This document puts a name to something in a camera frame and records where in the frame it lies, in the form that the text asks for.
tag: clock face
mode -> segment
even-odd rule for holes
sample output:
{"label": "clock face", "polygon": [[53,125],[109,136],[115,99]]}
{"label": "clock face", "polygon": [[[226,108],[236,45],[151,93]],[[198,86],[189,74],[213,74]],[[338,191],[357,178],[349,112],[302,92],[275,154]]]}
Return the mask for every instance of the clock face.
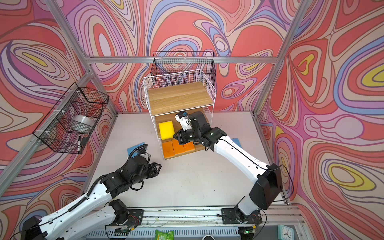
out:
{"label": "clock face", "polygon": [[293,231],[285,226],[281,227],[281,238],[284,240],[293,240]]}

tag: colorful psychedelic wall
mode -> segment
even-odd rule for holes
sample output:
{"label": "colorful psychedelic wall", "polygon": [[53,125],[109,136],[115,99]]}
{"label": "colorful psychedelic wall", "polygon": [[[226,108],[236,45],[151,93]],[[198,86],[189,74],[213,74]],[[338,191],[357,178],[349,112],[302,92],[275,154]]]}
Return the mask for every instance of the colorful psychedelic wall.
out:
{"label": "colorful psychedelic wall", "polygon": [[[295,0],[85,0],[61,9],[89,56],[151,56],[212,50],[216,56],[277,56]],[[94,64],[120,112],[147,111],[142,78],[151,64]],[[219,64],[216,111],[253,110],[271,65]]]}
{"label": "colorful psychedelic wall", "polygon": [[[84,69],[43,1],[1,1],[0,23],[1,172]],[[0,239],[77,198],[111,119],[106,109],[82,155],[40,146],[0,197]]]}
{"label": "colorful psychedelic wall", "polygon": [[384,2],[315,0],[258,110],[315,239],[384,239]]}

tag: yellow block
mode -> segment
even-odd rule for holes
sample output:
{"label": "yellow block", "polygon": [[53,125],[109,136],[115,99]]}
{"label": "yellow block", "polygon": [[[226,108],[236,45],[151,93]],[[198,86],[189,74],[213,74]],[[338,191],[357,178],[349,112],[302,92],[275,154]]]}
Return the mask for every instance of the yellow block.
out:
{"label": "yellow block", "polygon": [[189,142],[183,145],[185,152],[193,151],[195,150],[195,145],[193,145],[193,142]]}
{"label": "yellow block", "polygon": [[173,134],[175,134],[175,129],[173,129],[172,121],[159,123],[159,129],[162,140],[172,138]]}
{"label": "yellow block", "polygon": [[172,141],[163,142],[162,145],[163,145],[164,158],[174,157],[175,156],[175,153],[173,152]]}
{"label": "yellow block", "polygon": [[172,145],[173,145],[173,151],[175,152],[175,155],[180,153],[185,153],[184,146],[180,145],[178,140],[173,139]]}

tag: robotic arm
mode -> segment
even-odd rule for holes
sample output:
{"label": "robotic arm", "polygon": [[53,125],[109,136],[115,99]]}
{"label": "robotic arm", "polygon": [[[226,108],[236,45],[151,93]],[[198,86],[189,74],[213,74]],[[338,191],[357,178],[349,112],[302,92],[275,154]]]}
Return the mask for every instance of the robotic arm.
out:
{"label": "robotic arm", "polygon": [[[60,210],[38,219],[33,216],[23,223],[22,240],[75,240],[93,229],[115,223],[125,224],[129,211],[117,195],[132,188],[136,183],[156,177],[161,165],[149,163],[151,156],[146,155],[146,144],[137,147],[129,155],[126,163],[115,172],[99,177],[89,191]],[[106,204],[109,206],[85,216],[94,208]]]}
{"label": "robotic arm", "polygon": [[184,111],[179,112],[175,118],[183,127],[173,136],[179,144],[202,144],[206,149],[223,155],[254,184],[250,193],[233,209],[238,222],[246,222],[248,216],[256,210],[266,210],[282,191],[281,172],[276,164],[269,166],[252,157],[220,128],[211,128],[203,113],[199,111],[188,114]]}

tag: wooden shelf board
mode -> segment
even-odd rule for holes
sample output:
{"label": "wooden shelf board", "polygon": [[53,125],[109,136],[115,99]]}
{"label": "wooden shelf board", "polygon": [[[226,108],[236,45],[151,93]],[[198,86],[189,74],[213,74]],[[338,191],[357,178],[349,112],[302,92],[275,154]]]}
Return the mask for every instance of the wooden shelf board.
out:
{"label": "wooden shelf board", "polygon": [[[172,139],[173,138],[165,139],[165,140],[162,140],[161,142],[170,142],[170,141],[172,141]],[[203,145],[201,145],[201,144],[198,144],[198,145],[195,145],[195,150],[193,150],[193,151],[176,154],[173,157],[167,157],[167,158],[164,158],[164,159],[168,160],[168,159],[172,159],[172,158],[175,158],[175,157],[180,157],[180,156],[183,156],[183,155],[186,155],[186,154],[189,154],[189,153],[193,153],[193,152],[197,152],[197,151],[201,151],[201,150],[205,150],[205,147]]]}
{"label": "wooden shelf board", "polygon": [[[207,122],[209,122],[209,120],[207,119],[207,116],[204,113],[204,109],[202,109],[202,108],[194,108],[194,109],[186,110],[186,112],[188,114],[191,114],[191,113],[194,113],[194,112],[198,112],[198,111],[202,112],[204,114],[205,119],[207,120]],[[173,129],[175,130],[175,133],[178,130],[182,129],[181,124],[178,121],[176,121],[175,115],[176,115],[176,113],[169,113],[169,114],[159,115],[159,116],[155,117],[155,125],[156,125],[156,129],[157,129],[157,137],[158,138],[161,137],[160,136],[160,129],[159,129],[159,123],[161,123],[161,122],[172,121]]]}
{"label": "wooden shelf board", "polygon": [[148,98],[152,116],[213,104],[201,82],[149,89]]}

